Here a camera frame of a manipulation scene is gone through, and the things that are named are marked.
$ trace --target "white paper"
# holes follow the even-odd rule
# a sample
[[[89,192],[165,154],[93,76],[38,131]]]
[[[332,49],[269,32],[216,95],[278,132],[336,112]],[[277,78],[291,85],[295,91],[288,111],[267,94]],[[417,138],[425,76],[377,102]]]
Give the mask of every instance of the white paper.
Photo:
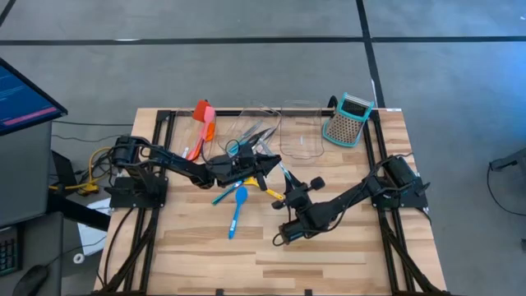
[[[102,201],[96,201],[90,203],[87,207],[90,209],[97,210],[101,213],[104,213],[106,215],[109,215],[110,208],[109,208],[109,198],[102,200]],[[104,248],[104,245],[106,244],[106,239],[102,239],[106,236],[106,232],[98,229],[93,229],[91,227],[88,227],[84,224],[77,223],[79,227],[79,234],[81,235],[81,243],[82,246],[85,245],[91,245],[92,243],[100,242],[88,247],[83,247],[84,255],[89,256],[91,254],[94,254]]]

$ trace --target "keyboard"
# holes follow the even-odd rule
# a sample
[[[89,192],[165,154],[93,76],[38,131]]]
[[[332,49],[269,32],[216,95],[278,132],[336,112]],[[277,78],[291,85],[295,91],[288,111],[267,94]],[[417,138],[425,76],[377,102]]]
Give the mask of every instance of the keyboard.
[[[0,276],[22,268],[20,230],[16,226],[0,229]]]

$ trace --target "cheese grater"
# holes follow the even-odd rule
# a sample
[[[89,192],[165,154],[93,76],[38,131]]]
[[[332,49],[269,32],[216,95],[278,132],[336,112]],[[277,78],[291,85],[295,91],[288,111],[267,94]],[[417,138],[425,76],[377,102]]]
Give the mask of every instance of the cheese grater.
[[[323,125],[323,137],[336,145],[355,147],[374,104],[344,93],[335,113]]]

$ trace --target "teal utensil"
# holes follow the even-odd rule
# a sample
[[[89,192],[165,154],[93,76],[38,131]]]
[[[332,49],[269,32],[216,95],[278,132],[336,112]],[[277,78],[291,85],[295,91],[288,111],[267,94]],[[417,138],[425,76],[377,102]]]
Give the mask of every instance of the teal utensil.
[[[241,211],[241,206],[245,201],[247,201],[248,191],[246,187],[241,186],[236,191],[236,212],[233,214],[232,223],[230,225],[230,230],[228,232],[228,239],[232,239],[236,233],[236,227],[238,226],[239,212]]]
[[[240,187],[241,184],[243,184],[243,181],[237,181],[234,185],[231,187],[228,187],[227,190],[225,190],[223,193],[219,194],[213,201],[212,205],[217,205],[220,201],[222,201],[228,194],[232,193],[234,190],[236,190],[237,187]]]

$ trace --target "yellow cable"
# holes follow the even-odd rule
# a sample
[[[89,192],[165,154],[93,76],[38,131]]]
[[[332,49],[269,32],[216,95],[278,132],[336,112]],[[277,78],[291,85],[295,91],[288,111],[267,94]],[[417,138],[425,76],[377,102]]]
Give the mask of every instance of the yellow cable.
[[[103,147],[103,148],[100,148],[98,149],[97,151],[93,152],[90,156],[90,162],[88,163],[88,173],[89,173],[89,181],[86,182],[86,183],[82,183],[82,184],[78,184],[78,185],[75,185],[75,186],[66,186],[64,187],[64,190],[72,190],[72,189],[80,189],[80,188],[83,188],[83,187],[86,187],[88,185],[91,185],[91,184],[94,184],[96,183],[97,181],[99,181],[100,179],[103,178],[104,174],[102,176],[100,176],[99,178],[93,178],[92,176],[92,167],[93,167],[93,158],[100,152],[102,151],[106,151],[106,150],[110,150],[112,149],[112,147]],[[58,187],[57,186],[49,186],[49,189],[51,190],[58,190]]]

